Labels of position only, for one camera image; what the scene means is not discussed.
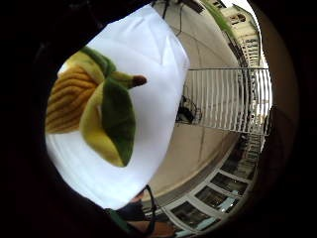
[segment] striped texture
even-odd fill
[[[97,83],[80,66],[61,73],[49,98],[46,132],[67,133],[78,130],[80,117]]]

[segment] person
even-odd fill
[[[145,187],[130,200],[130,202],[124,207],[116,210],[117,214],[127,221],[130,225],[136,228],[142,233],[146,233],[150,224],[147,216],[143,212],[142,198],[145,195]],[[148,238],[155,237],[174,237],[174,226],[167,224],[166,222],[156,221],[154,230],[149,234]]]

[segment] green leaf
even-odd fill
[[[134,146],[135,113],[128,90],[111,77],[105,80],[101,112],[102,127],[127,165]]]

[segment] dark background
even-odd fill
[[[129,13],[125,2],[95,1],[96,15],[113,21]],[[316,155],[316,17],[308,1],[254,0],[281,34],[292,57],[299,87],[300,118],[291,157],[284,173],[259,203],[239,219],[206,237],[308,236],[314,226],[314,161]],[[5,53],[1,76],[2,186],[1,237],[123,237],[123,233],[91,202],[61,181],[48,163],[43,138],[44,98],[56,68],[97,33],[93,22],[74,18],[61,30],[56,23],[67,1],[10,1],[1,6],[1,43]],[[78,26],[85,36],[75,34]],[[63,36],[65,32],[73,34]],[[56,49],[58,42],[64,48]],[[32,65],[41,43],[41,56],[53,58]]]

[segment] window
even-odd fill
[[[219,173],[211,179],[211,182],[233,194],[239,195],[242,195],[248,186],[245,182],[226,177]]]
[[[238,199],[224,195],[209,186],[205,186],[195,196],[207,205],[226,213],[229,213],[238,202]]]
[[[220,220],[203,213],[188,201],[172,209],[171,212],[186,225],[198,230],[204,230]]]
[[[246,43],[253,43],[253,42],[257,42],[257,39],[247,39]]]

